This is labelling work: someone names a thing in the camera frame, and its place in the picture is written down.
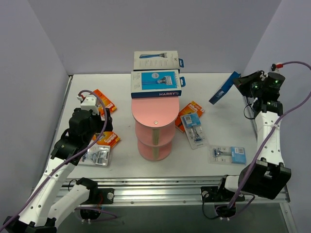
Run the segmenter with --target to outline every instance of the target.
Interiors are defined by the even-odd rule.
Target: clear plastic packaging
[[[79,165],[109,166],[110,146],[94,145],[80,159]]]
[[[243,147],[209,146],[208,162],[212,164],[246,164]]]
[[[185,128],[187,138],[192,149],[207,145],[207,138],[204,134],[201,122],[197,113],[186,114],[180,117]]]

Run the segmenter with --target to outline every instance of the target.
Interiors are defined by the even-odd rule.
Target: gray wall
[[[311,64],[311,1],[283,0],[264,33],[245,74],[268,70],[272,63],[304,61]],[[302,65],[281,69],[286,81],[280,101],[284,110],[296,106],[311,91],[311,72]],[[311,229],[311,100],[287,115],[281,124],[281,150],[285,166],[292,169],[288,183],[291,210],[300,233]]]
[[[136,50],[183,72],[243,71],[281,0],[29,0],[69,74],[129,73]]]
[[[0,223],[45,166],[67,73],[29,3],[0,1]]]

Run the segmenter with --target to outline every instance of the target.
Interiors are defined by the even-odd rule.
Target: gillette razor package
[[[177,51],[136,51],[134,71],[155,69],[180,69],[184,61],[178,58]]]
[[[192,149],[204,147],[208,144],[201,121],[197,113],[186,114],[180,117]]]
[[[177,69],[133,71],[131,96],[133,99],[181,96],[181,87],[185,84]]]
[[[208,162],[212,164],[246,165],[246,154],[243,147],[210,146]]]
[[[94,145],[81,157],[79,166],[108,167],[110,157],[110,146]]]

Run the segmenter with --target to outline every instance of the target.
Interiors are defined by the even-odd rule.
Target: red cable connector
[[[282,63],[276,64],[276,68],[278,69],[283,68],[283,64]]]

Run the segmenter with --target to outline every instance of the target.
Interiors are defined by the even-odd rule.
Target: screw
[[[206,198],[208,198],[209,197],[209,193],[208,193],[208,191],[203,191],[202,192],[202,196],[204,197],[206,197]]]
[[[112,200],[114,197],[113,193],[107,193],[107,199]]]

